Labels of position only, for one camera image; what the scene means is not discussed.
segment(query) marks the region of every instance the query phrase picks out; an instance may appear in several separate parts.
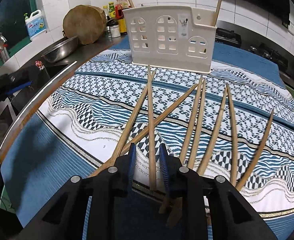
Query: silver bolt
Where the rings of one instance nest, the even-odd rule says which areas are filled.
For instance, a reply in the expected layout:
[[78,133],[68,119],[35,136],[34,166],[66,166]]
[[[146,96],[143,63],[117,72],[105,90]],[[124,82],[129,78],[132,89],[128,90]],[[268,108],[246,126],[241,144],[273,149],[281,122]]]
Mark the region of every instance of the silver bolt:
[[189,168],[185,167],[185,166],[181,166],[179,168],[179,171],[182,172],[182,173],[187,173],[189,171]]
[[70,181],[72,183],[77,183],[78,181],[80,181],[80,177],[79,176],[73,176],[73,177],[71,177]]
[[117,167],[115,167],[115,166],[111,166],[111,167],[108,168],[108,172],[109,172],[109,173],[115,173],[115,172],[117,172],[117,171],[118,171],[118,169],[117,169]]
[[217,176],[216,180],[219,182],[219,183],[224,183],[226,181],[225,177],[223,176]]

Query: countertop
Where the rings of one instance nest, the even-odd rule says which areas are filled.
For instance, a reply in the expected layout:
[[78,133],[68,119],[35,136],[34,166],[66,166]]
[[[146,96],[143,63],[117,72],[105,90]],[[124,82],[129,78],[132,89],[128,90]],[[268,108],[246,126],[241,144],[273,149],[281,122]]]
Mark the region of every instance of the countertop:
[[20,133],[24,125],[28,122],[31,116],[38,110],[38,108],[42,105],[42,103],[50,96],[58,87],[60,87],[67,79],[74,75],[74,72],[77,68],[79,68],[82,64],[87,62],[89,59],[99,54],[100,52],[106,50],[107,48],[119,43],[123,39],[122,37],[118,38],[106,38],[100,37],[95,43],[82,45],[79,48],[66,57],[65,59],[58,61],[54,64],[46,63],[41,59],[41,55],[50,47],[55,46],[60,43],[62,40],[57,41],[52,44],[48,48],[44,49],[36,56],[32,57],[26,64],[22,67],[34,65],[36,60],[40,60],[44,63],[47,69],[59,67],[60,69],[53,78],[49,75],[46,77],[46,74],[41,74],[41,81],[37,81],[36,87],[34,90],[28,92],[26,90],[21,91],[15,97],[19,101],[20,105],[26,104],[23,109],[18,114],[15,122],[10,126],[7,134],[4,137],[4,140],[0,146],[0,162],[5,158],[7,151],[11,147],[12,143],[16,139],[17,135]]

